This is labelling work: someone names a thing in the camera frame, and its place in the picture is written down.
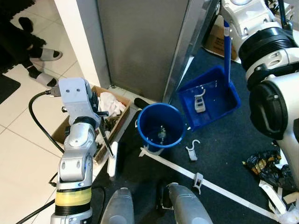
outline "black cable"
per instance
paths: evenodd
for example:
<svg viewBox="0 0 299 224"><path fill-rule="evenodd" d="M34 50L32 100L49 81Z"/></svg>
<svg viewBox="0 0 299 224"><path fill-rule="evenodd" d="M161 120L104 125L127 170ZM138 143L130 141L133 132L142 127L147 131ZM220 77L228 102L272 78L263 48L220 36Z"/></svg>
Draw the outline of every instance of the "black cable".
<svg viewBox="0 0 299 224"><path fill-rule="evenodd" d="M34 212L32 212L31 214L27 215L25 218L21 219L19 222L17 222L16 224L21 224L26 222L27 220L29 220L30 218L32 218L33 216L35 216L36 214L40 213L42 210L48 208L50 205L54 204L55 199L53 199L52 201L50 201L49 203L46 203L43 207L39 208L38 210L35 210Z"/></svg>
<svg viewBox="0 0 299 224"><path fill-rule="evenodd" d="M53 142L53 144L59 149L60 152L64 153L64 150L57 144L57 142L52 138L52 136L44 129L44 127L39 123L39 121L37 120L36 116L34 115L33 113L33 110L32 110L32 105L33 105L33 102L39 98L40 96L43 96L43 95L48 95L48 92L45 91L45 92L40 92L38 94L36 94L30 101L29 101L29 105L28 105L28 108L29 108L29 112L30 112L30 115L32 117L32 119L35 121L35 123L37 124L37 126L39 126L39 128L44 132L44 134L50 139L51 142Z"/></svg>
<svg viewBox="0 0 299 224"><path fill-rule="evenodd" d="M57 186L57 184L56 184L55 182L52 182L52 180L57 176L57 174L58 174L58 172L56 172L56 173L54 174L54 176L52 176L52 178L49 180L49 184L51 184L53 187L56 187L56 186Z"/></svg>

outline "plastic clip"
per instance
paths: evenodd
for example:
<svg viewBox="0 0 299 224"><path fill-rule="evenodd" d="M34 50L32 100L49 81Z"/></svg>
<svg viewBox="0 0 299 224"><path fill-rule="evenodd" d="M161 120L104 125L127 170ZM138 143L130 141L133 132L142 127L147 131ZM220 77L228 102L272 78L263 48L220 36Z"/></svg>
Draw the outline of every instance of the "plastic clip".
<svg viewBox="0 0 299 224"><path fill-rule="evenodd" d="M200 194L200 187L201 187L203 179L204 179L204 176L202 174L196 173L193 187L198 189L199 194Z"/></svg>

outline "blue broom handle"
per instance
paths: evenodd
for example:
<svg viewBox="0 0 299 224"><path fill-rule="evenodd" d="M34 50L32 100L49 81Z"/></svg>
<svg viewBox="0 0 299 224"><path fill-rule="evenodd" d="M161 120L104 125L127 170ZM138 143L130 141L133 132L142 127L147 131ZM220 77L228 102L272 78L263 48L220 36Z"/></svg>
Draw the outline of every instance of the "blue broom handle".
<svg viewBox="0 0 299 224"><path fill-rule="evenodd" d="M229 37L229 24L224 21L224 74L227 77L229 84L230 81L230 59L232 51L232 42Z"/></svg>

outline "black sock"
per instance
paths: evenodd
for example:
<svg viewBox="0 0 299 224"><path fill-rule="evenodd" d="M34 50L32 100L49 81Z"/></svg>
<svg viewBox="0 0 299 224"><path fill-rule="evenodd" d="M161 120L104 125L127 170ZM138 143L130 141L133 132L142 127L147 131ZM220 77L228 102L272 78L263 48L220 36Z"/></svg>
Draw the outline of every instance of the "black sock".
<svg viewBox="0 0 299 224"><path fill-rule="evenodd" d="M35 66L31 66L30 68L27 68L28 72L29 72L29 76L31 78L37 78L40 74L41 71L37 70L37 68ZM55 86L57 83L57 80L55 78L52 78L51 81L47 84L47 86L49 87L53 87Z"/></svg>
<svg viewBox="0 0 299 224"><path fill-rule="evenodd" d="M29 55L30 57L41 57L42 52L43 52L42 48L36 48L33 46L33 48L29 50Z"/></svg>
<svg viewBox="0 0 299 224"><path fill-rule="evenodd" d="M19 24L23 28L23 30L32 33L33 31L33 22L27 17L20 17Z"/></svg>
<svg viewBox="0 0 299 224"><path fill-rule="evenodd" d="M29 57L28 57L28 59L26 60L26 61L23 61L22 63L21 63L23 66L24 66L24 68L28 68L28 67L30 67L30 66L32 66L33 65L33 63L30 61L30 59L29 59Z"/></svg>
<svg viewBox="0 0 299 224"><path fill-rule="evenodd" d="M31 66L29 68L26 68L29 72L29 76L31 78L37 78L39 76L39 74L41 74L41 71L37 70L37 68L35 66Z"/></svg>
<svg viewBox="0 0 299 224"><path fill-rule="evenodd" d="M53 53L53 57L57 57L58 55L59 55L59 52L55 50Z"/></svg>

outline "white slipper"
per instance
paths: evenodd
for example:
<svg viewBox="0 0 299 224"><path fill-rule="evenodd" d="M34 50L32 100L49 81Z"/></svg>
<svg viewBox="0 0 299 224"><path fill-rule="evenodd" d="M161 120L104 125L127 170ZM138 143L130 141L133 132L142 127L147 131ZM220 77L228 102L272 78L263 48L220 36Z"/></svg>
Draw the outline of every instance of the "white slipper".
<svg viewBox="0 0 299 224"><path fill-rule="evenodd" d="M56 57L53 57L54 50L53 49L48 49L48 48L43 48L42 56L41 57L32 57L30 58L32 61L56 61L59 58L62 57L62 52L58 51L59 55Z"/></svg>
<svg viewBox="0 0 299 224"><path fill-rule="evenodd" d="M50 76L50 75L48 75L47 73L44 73L44 72L39 74L38 77L34 80L36 80L40 84L43 84L47 87L53 87L53 86L58 85L58 80L56 78L54 78L53 76Z"/></svg>

